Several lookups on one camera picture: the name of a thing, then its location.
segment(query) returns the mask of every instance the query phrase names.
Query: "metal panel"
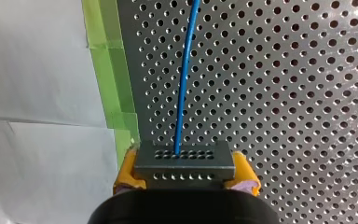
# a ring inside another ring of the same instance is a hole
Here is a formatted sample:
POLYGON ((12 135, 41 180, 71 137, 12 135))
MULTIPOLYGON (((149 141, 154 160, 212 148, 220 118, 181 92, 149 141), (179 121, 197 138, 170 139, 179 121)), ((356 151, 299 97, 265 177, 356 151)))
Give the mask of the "metal panel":
MULTIPOLYGON (((119 0, 142 139, 172 144, 190 6, 119 0)), ((358 0, 203 0, 183 144, 226 140, 284 223, 358 223, 358 0)))

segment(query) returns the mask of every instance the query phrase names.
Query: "blue cable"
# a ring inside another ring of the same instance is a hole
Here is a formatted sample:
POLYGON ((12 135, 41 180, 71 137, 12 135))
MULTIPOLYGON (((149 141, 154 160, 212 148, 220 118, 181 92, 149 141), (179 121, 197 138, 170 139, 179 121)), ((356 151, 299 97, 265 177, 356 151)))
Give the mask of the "blue cable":
POLYGON ((187 26, 185 51, 183 53, 183 60, 182 60, 182 73, 180 75, 178 110, 176 115, 177 117, 176 117, 175 141, 174 141, 174 152, 176 155, 179 155, 180 153, 180 143, 181 143, 182 125, 183 125, 183 106, 185 104, 185 96, 186 96, 186 76, 188 71, 188 62, 190 58, 191 40, 194 33, 194 27, 196 26, 197 14, 199 13, 199 6, 200 6, 200 0, 194 0, 190 12, 190 19, 187 26))

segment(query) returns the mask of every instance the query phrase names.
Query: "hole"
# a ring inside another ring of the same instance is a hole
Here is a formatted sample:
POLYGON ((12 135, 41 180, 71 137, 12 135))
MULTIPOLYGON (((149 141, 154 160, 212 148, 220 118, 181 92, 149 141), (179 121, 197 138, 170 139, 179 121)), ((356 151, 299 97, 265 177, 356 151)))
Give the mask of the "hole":
POLYGON ((277 15, 281 14, 281 8, 280 7, 275 7, 274 8, 274 13, 277 14, 277 15))
POLYGON ((352 0, 351 4, 353 7, 358 7, 358 0, 352 0))
POLYGON ((350 21, 350 25, 351 26, 356 26, 358 24, 358 20, 357 19, 351 19, 350 21))
POLYGON ((332 2, 331 3, 331 8, 334 8, 334 9, 339 8, 339 2, 338 1, 332 2))
POLYGON ((312 6, 310 7, 313 11, 317 11, 319 9, 319 4, 318 3, 314 3, 312 4, 312 6))

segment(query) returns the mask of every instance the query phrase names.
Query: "gray surface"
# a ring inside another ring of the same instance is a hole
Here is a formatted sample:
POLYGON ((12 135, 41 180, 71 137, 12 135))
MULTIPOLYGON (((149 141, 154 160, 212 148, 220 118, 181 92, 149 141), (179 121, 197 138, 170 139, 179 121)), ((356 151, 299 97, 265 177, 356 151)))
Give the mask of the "gray surface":
POLYGON ((0 120, 0 224, 87 223, 116 176, 113 130, 0 120))
POLYGON ((221 189, 224 180, 234 178, 235 166, 227 142, 182 146, 180 155, 174 155, 172 147, 143 141, 134 171, 149 189, 221 189))
MULTIPOLYGON (((140 135, 159 144, 174 135, 186 2, 118 1, 140 135)), ((281 222, 358 223, 358 0, 203 0, 197 24, 183 143, 247 154, 281 222)))
POLYGON ((0 0, 0 119, 106 127, 81 1, 0 0))

